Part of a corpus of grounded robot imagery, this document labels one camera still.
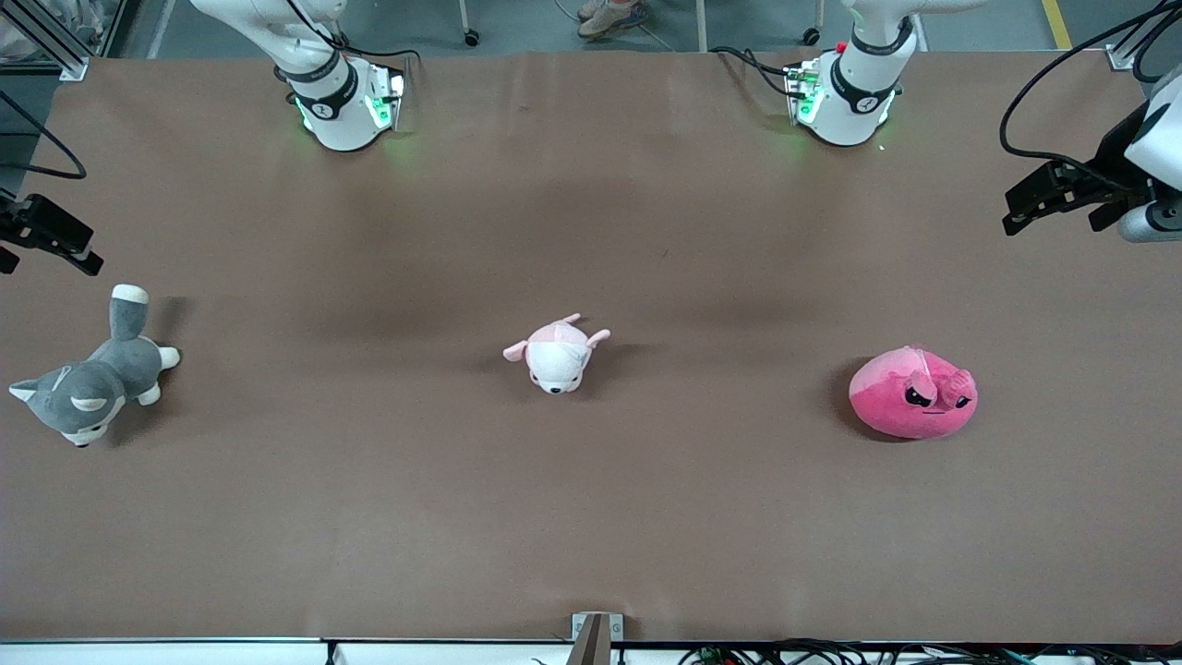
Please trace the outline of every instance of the gray husky plush toy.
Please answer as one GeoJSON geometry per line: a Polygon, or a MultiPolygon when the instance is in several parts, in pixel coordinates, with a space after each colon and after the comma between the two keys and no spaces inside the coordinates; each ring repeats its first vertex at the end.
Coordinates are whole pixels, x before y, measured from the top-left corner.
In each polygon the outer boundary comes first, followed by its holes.
{"type": "Polygon", "coordinates": [[[73,445],[90,445],[106,432],[128,400],[155,404],[160,373],[181,363],[181,353],[173,347],[157,347],[139,337],[147,321],[148,292],[119,283],[111,292],[110,340],[85,361],[13,384],[8,392],[73,445]]]}

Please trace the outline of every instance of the person's foot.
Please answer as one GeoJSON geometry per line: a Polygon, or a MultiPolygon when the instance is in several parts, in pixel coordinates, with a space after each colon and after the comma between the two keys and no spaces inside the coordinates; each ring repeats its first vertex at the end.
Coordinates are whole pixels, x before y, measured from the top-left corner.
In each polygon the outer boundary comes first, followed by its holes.
{"type": "Polygon", "coordinates": [[[593,17],[595,13],[599,9],[599,7],[603,7],[603,4],[606,1],[608,0],[587,0],[586,2],[584,2],[583,6],[579,7],[579,11],[577,12],[577,15],[579,17],[579,22],[587,22],[589,20],[591,20],[591,17],[593,17]]]}
{"type": "Polygon", "coordinates": [[[636,27],[649,18],[649,11],[639,1],[621,5],[608,0],[596,9],[595,15],[579,26],[579,37],[599,39],[617,30],[636,27]]]}

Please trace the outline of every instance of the pink blob plush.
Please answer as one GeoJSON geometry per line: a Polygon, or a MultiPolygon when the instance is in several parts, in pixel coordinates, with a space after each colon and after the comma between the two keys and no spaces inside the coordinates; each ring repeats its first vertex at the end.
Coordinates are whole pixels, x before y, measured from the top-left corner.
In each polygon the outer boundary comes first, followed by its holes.
{"type": "Polygon", "coordinates": [[[934,439],[960,430],[976,411],[973,376],[915,347],[871,360],[850,382],[850,404],[863,423],[903,439],[934,439]]]}

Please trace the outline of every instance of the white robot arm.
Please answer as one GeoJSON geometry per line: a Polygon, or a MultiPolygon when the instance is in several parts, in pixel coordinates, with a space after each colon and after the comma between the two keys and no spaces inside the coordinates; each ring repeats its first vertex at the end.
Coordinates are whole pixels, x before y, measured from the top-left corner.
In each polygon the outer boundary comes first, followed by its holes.
{"type": "Polygon", "coordinates": [[[402,98],[401,72],[348,56],[325,39],[329,25],[345,11],[345,0],[191,2],[275,61],[277,74],[296,92],[304,126],[326,148],[357,150],[394,126],[402,98]]]}
{"type": "Polygon", "coordinates": [[[886,120],[898,76],[915,53],[913,14],[963,12],[988,0],[842,0],[853,34],[786,73],[792,119],[834,145],[857,145],[886,120]]]}
{"type": "Polygon", "coordinates": [[[1104,136],[1085,165],[1092,172],[1052,159],[1006,191],[1006,234],[1048,214],[1100,203],[1087,215],[1092,230],[1115,223],[1130,242],[1182,240],[1182,65],[1104,136]]]}

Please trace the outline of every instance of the plush dog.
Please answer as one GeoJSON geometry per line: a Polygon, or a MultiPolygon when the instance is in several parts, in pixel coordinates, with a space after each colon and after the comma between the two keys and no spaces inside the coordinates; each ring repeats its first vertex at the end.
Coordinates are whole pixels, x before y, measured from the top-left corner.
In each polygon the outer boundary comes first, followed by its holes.
{"type": "Polygon", "coordinates": [[[173,347],[139,337],[148,321],[148,292],[139,286],[115,287],[110,317],[111,339],[89,359],[8,387],[41,423],[78,448],[106,433],[128,400],[155,404],[160,373],[181,363],[173,347]]]}
{"type": "Polygon", "coordinates": [[[600,330],[587,338],[572,325],[580,318],[572,313],[561,320],[544,325],[530,339],[505,350],[505,360],[530,367],[530,380],[547,393],[558,396],[578,390],[583,384],[583,371],[591,361],[591,351],[611,337],[610,330],[600,330]]]}

